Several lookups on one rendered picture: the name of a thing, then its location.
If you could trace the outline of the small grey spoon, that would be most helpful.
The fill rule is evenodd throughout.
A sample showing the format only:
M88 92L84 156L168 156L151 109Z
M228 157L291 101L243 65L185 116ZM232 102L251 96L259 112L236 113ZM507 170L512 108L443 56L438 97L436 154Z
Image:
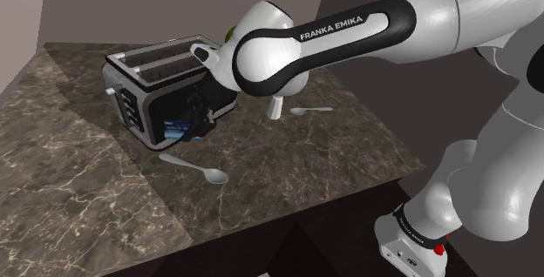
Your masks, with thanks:
M302 116L306 111L333 111L332 107L293 107L290 112L297 116Z

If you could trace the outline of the blue printed box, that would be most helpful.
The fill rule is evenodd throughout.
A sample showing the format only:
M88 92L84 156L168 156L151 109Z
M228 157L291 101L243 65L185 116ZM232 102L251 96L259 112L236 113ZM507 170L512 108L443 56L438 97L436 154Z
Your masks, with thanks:
M176 139L183 142L189 142L194 139L202 139L197 132L191 131L192 124L186 120L165 120L164 137L166 139Z

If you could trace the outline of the white stemmed object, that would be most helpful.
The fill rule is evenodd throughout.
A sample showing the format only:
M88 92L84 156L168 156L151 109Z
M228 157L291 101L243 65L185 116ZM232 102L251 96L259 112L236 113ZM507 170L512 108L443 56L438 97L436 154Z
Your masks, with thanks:
M272 96L267 109L267 117L278 120L282 116L283 96Z

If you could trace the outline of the large grey spoon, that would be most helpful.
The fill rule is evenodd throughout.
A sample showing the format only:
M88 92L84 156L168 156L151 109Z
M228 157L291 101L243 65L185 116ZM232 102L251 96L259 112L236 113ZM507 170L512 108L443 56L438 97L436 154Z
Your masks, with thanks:
M220 185L228 182L228 175L219 169L196 166L167 153L161 153L159 155L159 158L168 163L172 163L178 166L186 166L201 171L203 173L203 176L209 183Z

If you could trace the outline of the silver and black toaster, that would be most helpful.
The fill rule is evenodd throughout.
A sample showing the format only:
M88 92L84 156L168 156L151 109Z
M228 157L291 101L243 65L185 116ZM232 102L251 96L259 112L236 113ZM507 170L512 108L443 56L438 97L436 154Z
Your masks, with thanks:
M202 35L172 39L107 55L102 68L105 92L119 114L119 120L137 139L153 151L180 142L164 137L165 120L192 117L187 107L187 90L203 81L213 119L231 112L237 93L217 82L209 69L195 57L193 44L219 45ZM213 129L191 129L204 137Z

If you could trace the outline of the dark robot stand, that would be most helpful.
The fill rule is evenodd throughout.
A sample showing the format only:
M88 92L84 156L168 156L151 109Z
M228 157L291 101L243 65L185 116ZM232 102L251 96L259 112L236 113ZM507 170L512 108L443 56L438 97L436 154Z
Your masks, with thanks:
M407 200L393 180L291 214L269 277L406 277L380 254L374 223Z

